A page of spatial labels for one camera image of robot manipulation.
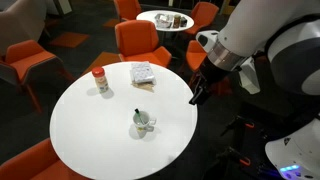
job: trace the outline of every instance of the dark floor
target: dark floor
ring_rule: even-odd
[[[49,27],[48,30],[52,37],[48,38],[43,35],[40,43],[48,51],[63,59],[67,70],[75,77],[79,77],[102,51],[118,53],[114,29],[102,27],[103,23],[110,18],[116,18],[117,15],[112,1],[72,0],[71,2],[74,8],[73,13],[60,19],[57,25]],[[161,7],[142,5],[142,8],[144,11],[166,9],[165,5],[159,5]],[[174,10],[186,14],[190,13],[186,9]],[[221,30],[227,20],[227,16],[217,15],[210,28]],[[89,34],[90,37],[77,48],[48,45],[48,42],[52,38],[57,37],[65,31],[85,33]],[[177,69],[184,60],[186,42],[183,37],[176,41],[175,46],[180,51],[175,50],[172,53],[178,59],[174,59],[169,67],[174,72],[177,72]],[[243,110],[243,107],[247,107],[243,105],[244,102],[254,107],[247,110],[249,111],[247,113],[249,114],[248,116],[251,113],[255,117],[266,118],[266,116],[259,114],[255,108],[260,108],[268,113],[274,113],[277,116],[288,116],[293,112],[293,109],[296,108],[294,103],[288,101],[289,96],[274,84],[268,63],[260,62],[256,66],[258,78],[262,82],[260,84],[261,92],[256,95],[250,95],[239,87],[237,73],[231,74],[229,78],[234,92],[233,95],[223,97],[212,96],[205,105],[198,106],[199,118],[197,129],[189,146],[168,167],[144,179],[200,180],[207,165],[213,162],[215,153],[221,152],[229,145],[233,145],[232,131],[223,137],[220,137],[220,133],[225,125]],[[188,81],[190,75],[191,73],[186,70],[182,78]],[[68,82],[58,76],[40,78],[34,84],[34,87],[44,108],[44,112],[38,114],[34,111],[32,103],[26,94],[19,94],[14,86],[2,80],[0,81],[0,163],[49,137],[50,113],[57,99],[68,85]],[[233,171],[231,169],[227,172],[231,177],[230,179],[252,179],[250,175],[245,175],[245,173],[241,173],[238,170]],[[218,178],[217,175],[214,175],[210,179]]]

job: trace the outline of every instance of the carpet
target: carpet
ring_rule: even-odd
[[[119,19],[110,19],[103,24],[103,27],[115,27],[119,23]]]
[[[49,44],[54,46],[75,48],[83,41],[85,41],[88,37],[89,35],[87,34],[64,32],[59,37],[52,40]]]
[[[95,59],[91,65],[81,74],[81,76],[87,74],[92,68],[97,66],[105,66],[112,63],[121,62],[119,55],[114,53],[102,52],[97,59]]]

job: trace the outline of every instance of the tabletop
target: tabletop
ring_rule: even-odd
[[[175,12],[175,11],[166,11],[166,10],[153,10],[153,11],[145,11],[145,12],[142,12],[140,13],[138,16],[137,16],[137,20],[147,20],[147,21],[151,21],[153,23],[155,23],[155,16],[157,14],[166,14],[166,15],[176,15],[176,14],[179,14],[181,17],[185,17],[187,19],[187,25],[186,27],[179,27],[179,28],[160,28],[160,27],[157,27],[156,26],[156,29],[158,31],[165,31],[165,32],[177,32],[177,31],[184,31],[184,30],[187,30],[189,28],[191,28],[194,24],[194,21],[191,17],[189,17],[188,15],[186,14],[182,14],[182,13],[179,13],[179,12]]]
[[[193,93],[175,73],[151,64],[153,92],[131,85],[131,63],[104,66],[109,89],[98,93],[88,73],[60,97],[50,122],[59,158],[91,179],[139,179],[174,161],[191,140],[197,124]],[[134,110],[157,119],[152,132],[137,131]]]

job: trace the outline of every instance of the cup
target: cup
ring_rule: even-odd
[[[140,116],[135,113],[133,115],[133,123],[136,126],[137,130],[153,130],[151,125],[155,125],[157,119],[154,117],[150,117],[150,115],[145,111],[140,111]]]

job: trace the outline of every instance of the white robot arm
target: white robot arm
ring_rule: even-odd
[[[210,86],[264,48],[275,82],[288,92],[320,95],[320,0],[241,0],[220,31],[199,33],[207,52],[190,104],[203,104]],[[285,179],[320,179],[320,117],[267,143],[269,160]]]

